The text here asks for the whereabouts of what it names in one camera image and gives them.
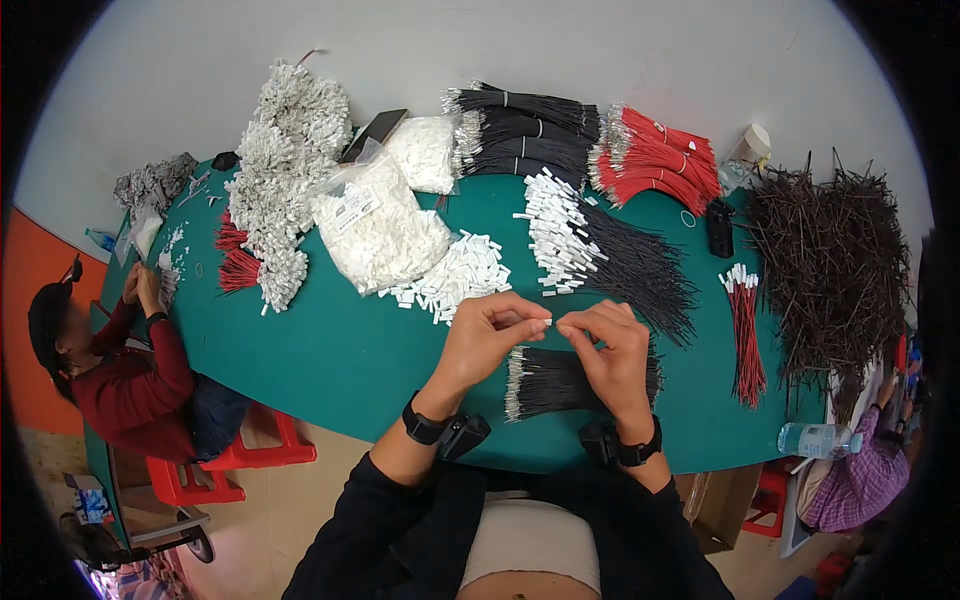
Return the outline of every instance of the bundle of red wires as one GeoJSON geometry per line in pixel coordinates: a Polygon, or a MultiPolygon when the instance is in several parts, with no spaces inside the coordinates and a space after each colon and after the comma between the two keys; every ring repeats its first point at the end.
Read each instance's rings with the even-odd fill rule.
{"type": "Polygon", "coordinates": [[[236,228],[229,212],[220,217],[220,228],[214,231],[213,246],[224,251],[220,265],[220,287],[225,292],[236,292],[256,285],[260,273],[260,261],[240,248],[247,241],[247,233],[236,228]]]}
{"type": "Polygon", "coordinates": [[[767,391],[767,374],[756,346],[756,286],[760,278],[756,273],[748,274],[746,265],[740,263],[727,271],[726,279],[722,274],[719,277],[730,300],[736,341],[736,373],[731,394],[755,410],[760,395],[767,391]]]}
{"type": "Polygon", "coordinates": [[[656,189],[699,217],[722,195],[708,139],[668,129],[624,105],[611,107],[606,138],[589,163],[593,187],[617,206],[656,189]]]}

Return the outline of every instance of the water bottle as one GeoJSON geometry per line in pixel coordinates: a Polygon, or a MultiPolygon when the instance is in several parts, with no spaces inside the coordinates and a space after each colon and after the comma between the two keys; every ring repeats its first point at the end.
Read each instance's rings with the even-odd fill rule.
{"type": "Polygon", "coordinates": [[[783,454],[839,460],[860,451],[863,434],[844,425],[787,423],[777,436],[777,450],[783,454]]]}
{"type": "Polygon", "coordinates": [[[103,248],[107,252],[113,252],[113,247],[116,246],[117,240],[109,233],[96,229],[88,229],[84,233],[100,248],[103,248]]]}

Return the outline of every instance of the bundle of black wires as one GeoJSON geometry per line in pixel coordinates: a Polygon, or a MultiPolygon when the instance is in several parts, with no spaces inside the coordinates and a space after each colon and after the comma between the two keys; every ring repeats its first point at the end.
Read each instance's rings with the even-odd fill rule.
{"type": "Polygon", "coordinates": [[[539,94],[515,94],[483,82],[450,89],[444,112],[462,114],[456,168],[461,176],[530,175],[548,167],[578,188],[587,183],[588,153],[601,137],[596,105],[539,94]],[[543,142],[525,147],[533,139],[543,142]],[[521,162],[524,158],[539,163],[521,162]]]}
{"type": "Polygon", "coordinates": [[[596,260],[584,287],[629,303],[656,331],[689,347],[696,336],[690,313],[699,292],[680,270],[685,254],[658,233],[635,228],[606,210],[581,202],[582,227],[609,258],[596,260]]]}
{"type": "Polygon", "coordinates": [[[577,152],[577,148],[571,148],[562,141],[554,139],[537,139],[535,137],[513,137],[502,142],[491,144],[484,147],[484,151],[477,156],[470,157],[469,166],[465,165],[464,175],[470,175],[476,172],[482,172],[483,169],[496,165],[502,168],[501,161],[504,159],[529,158],[541,163],[536,171],[530,171],[525,165],[523,169],[517,171],[517,175],[536,175],[543,168],[543,165],[549,167],[555,177],[559,177],[571,184],[579,184],[587,177],[587,149],[577,152]]]}
{"type": "MultiPolygon", "coordinates": [[[[517,346],[507,356],[507,422],[576,409],[610,415],[607,406],[590,387],[576,352],[517,346]]],[[[646,387],[650,406],[663,386],[660,357],[653,340],[647,349],[646,387]]]]}
{"type": "Polygon", "coordinates": [[[580,179],[578,178],[581,176],[578,173],[566,171],[562,167],[558,167],[555,164],[545,163],[542,160],[520,158],[519,156],[496,157],[480,154],[477,156],[476,161],[471,166],[464,168],[463,174],[466,176],[506,173],[508,175],[513,174],[526,177],[528,175],[536,175],[543,170],[543,167],[548,167],[551,173],[564,181],[572,181],[574,183],[580,182],[580,179]]]}

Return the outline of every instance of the white undershirt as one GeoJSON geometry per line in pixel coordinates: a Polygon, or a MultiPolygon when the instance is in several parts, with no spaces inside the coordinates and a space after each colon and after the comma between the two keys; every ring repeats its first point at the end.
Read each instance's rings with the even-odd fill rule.
{"type": "Polygon", "coordinates": [[[484,504],[460,589],[501,571],[557,573],[600,593],[590,526],[547,502],[514,497],[484,504]]]}

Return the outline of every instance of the plastic bottle cap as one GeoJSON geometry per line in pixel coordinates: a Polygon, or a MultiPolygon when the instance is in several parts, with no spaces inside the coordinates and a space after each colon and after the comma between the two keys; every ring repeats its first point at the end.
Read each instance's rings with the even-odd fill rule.
{"type": "Polygon", "coordinates": [[[863,434],[854,433],[853,437],[850,438],[850,452],[856,454],[860,451],[860,448],[863,447],[863,434]]]}
{"type": "Polygon", "coordinates": [[[760,125],[751,123],[750,127],[743,133],[743,139],[757,156],[770,154],[770,134],[760,125]]]}

